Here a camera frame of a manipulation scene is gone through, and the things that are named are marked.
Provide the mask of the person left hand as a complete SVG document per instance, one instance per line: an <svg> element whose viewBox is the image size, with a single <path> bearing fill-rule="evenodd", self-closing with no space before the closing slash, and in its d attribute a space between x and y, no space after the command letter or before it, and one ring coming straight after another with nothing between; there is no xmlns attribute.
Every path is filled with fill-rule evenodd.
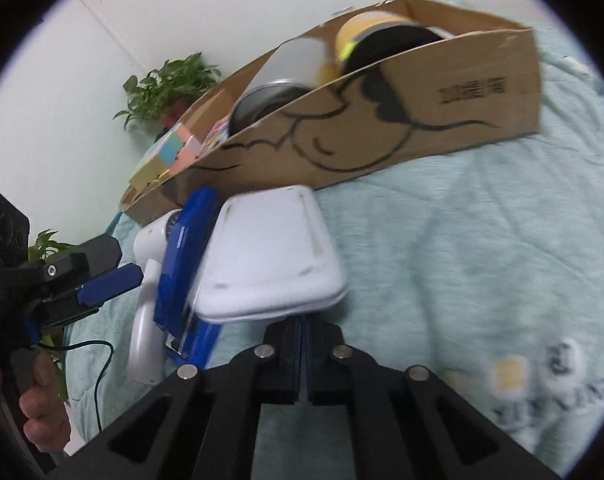
<svg viewBox="0 0 604 480"><path fill-rule="evenodd" d="M25 437L40 452L61 452L69 443L71 425L58 394L56 367L50 356L40 352L33 363L34 385L20 396L19 406L26 422Z"/></svg>

